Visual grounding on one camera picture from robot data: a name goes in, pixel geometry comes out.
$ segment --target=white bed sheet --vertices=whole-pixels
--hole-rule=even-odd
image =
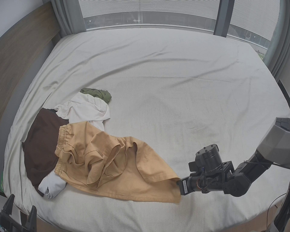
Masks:
[[[179,177],[204,146],[216,143],[234,167],[248,159],[275,117],[290,110],[271,73],[246,43],[168,29],[85,32],[60,40],[31,83],[5,151],[4,190],[14,203],[70,231],[219,231],[248,221],[286,192],[289,170],[272,166],[242,197],[183,196],[179,204],[98,197],[70,185],[54,199],[26,176],[21,142],[41,107],[81,88],[108,90],[105,131],[148,143]]]

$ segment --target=bed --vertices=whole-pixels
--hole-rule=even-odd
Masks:
[[[234,167],[255,151],[275,117],[290,110],[273,76],[246,43],[197,32],[134,28],[62,38],[30,84],[5,150],[4,191],[29,214],[68,231],[220,231],[268,209],[286,192],[289,170],[272,166],[242,197],[191,193],[179,204],[134,202],[66,188],[42,198],[26,177],[21,142],[38,111],[81,88],[108,90],[105,131],[148,143],[177,173],[216,143]]]

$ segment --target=headboard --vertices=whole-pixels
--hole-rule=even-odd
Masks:
[[[51,2],[47,2],[0,37],[0,119],[18,81],[59,31]]]

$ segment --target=dark brown garment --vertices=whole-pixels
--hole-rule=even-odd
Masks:
[[[41,196],[43,193],[38,191],[38,185],[55,168],[58,161],[55,148],[59,127],[68,123],[68,120],[58,117],[54,110],[42,108],[22,143],[27,177]]]

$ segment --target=pile of clothes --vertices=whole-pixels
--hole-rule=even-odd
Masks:
[[[39,111],[22,143],[35,190],[52,199],[69,183],[105,197],[179,202],[178,176],[149,145],[104,131],[110,100],[108,91],[83,88],[64,104]]]

